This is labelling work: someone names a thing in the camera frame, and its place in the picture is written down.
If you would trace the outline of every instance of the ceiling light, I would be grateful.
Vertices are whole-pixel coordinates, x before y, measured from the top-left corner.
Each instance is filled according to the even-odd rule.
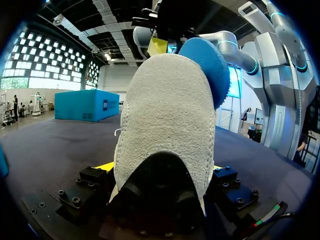
[[[110,60],[111,60],[111,57],[109,56],[109,54],[105,54],[104,56],[106,57],[106,60],[107,60],[107,61],[110,61]]]

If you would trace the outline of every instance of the yellow tag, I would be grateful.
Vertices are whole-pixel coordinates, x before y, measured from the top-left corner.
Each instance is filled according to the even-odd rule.
[[[165,54],[168,49],[168,41],[152,37],[149,42],[148,53],[150,56]]]
[[[95,169],[102,169],[102,170],[106,170],[107,172],[109,172],[113,167],[114,167],[114,162],[109,162],[109,163],[101,165],[101,166],[96,166]],[[215,165],[213,170],[215,170],[215,169],[222,169],[222,167]]]

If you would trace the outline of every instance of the ceiling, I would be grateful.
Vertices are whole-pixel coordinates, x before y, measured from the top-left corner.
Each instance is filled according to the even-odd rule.
[[[170,1],[171,11],[181,23],[185,15],[179,7],[175,9],[173,2],[184,2],[192,17],[188,20],[198,34],[214,33],[227,30],[234,33],[238,40],[251,34],[256,29],[238,14],[238,7],[246,0],[201,0],[206,2],[202,7],[198,1],[187,3],[185,0]],[[93,47],[99,49],[94,57],[99,58],[101,64],[108,64],[104,54],[108,53],[118,64],[139,66],[143,59],[133,40],[132,17],[142,17],[141,9],[155,5],[156,0],[50,0],[39,9],[33,23],[57,31],[51,23],[62,14],[66,21],[58,28],[66,38],[72,36],[71,41],[89,53]],[[260,10],[267,13],[266,6],[261,0],[252,0]]]

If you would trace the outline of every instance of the blue buffing wheel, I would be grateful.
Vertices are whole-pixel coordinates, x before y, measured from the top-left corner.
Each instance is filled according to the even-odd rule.
[[[195,37],[187,40],[178,54],[193,60],[202,68],[211,88],[214,109],[219,108],[229,92],[230,73],[218,48],[208,40]]]

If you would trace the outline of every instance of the blue box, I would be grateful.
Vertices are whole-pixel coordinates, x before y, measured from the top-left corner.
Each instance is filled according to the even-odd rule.
[[[56,93],[54,118],[97,122],[119,113],[119,95],[100,90]]]

